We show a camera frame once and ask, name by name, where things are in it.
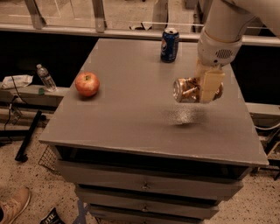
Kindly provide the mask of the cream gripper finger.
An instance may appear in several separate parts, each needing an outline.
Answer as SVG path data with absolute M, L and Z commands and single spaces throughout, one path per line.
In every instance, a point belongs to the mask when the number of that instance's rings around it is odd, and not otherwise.
M 209 103 L 214 100 L 225 78 L 222 69 L 210 70 L 201 77 L 199 99 L 201 103 Z
M 195 74 L 194 77 L 197 79 L 198 84 L 201 87 L 204 87 L 206 83 L 206 72 L 210 69 L 210 66 L 204 65 L 200 59 L 197 60 L 196 62 L 196 67 L 195 67 Z

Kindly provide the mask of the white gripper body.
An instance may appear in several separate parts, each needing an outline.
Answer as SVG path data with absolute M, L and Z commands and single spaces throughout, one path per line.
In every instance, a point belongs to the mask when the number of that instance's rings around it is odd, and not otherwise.
M 202 29 L 198 42 L 198 57 L 204 66 L 222 67 L 230 64 L 242 46 L 239 39 L 235 42 L 223 42 L 211 38 L 205 29 Z

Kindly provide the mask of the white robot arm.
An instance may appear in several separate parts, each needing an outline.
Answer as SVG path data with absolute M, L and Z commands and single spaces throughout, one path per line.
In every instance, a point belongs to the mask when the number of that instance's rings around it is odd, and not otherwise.
M 199 101 L 211 102 L 230 64 L 242 46 L 248 24 L 259 18 L 280 36 L 279 0 L 213 0 L 200 33 L 195 76 L 199 78 Z

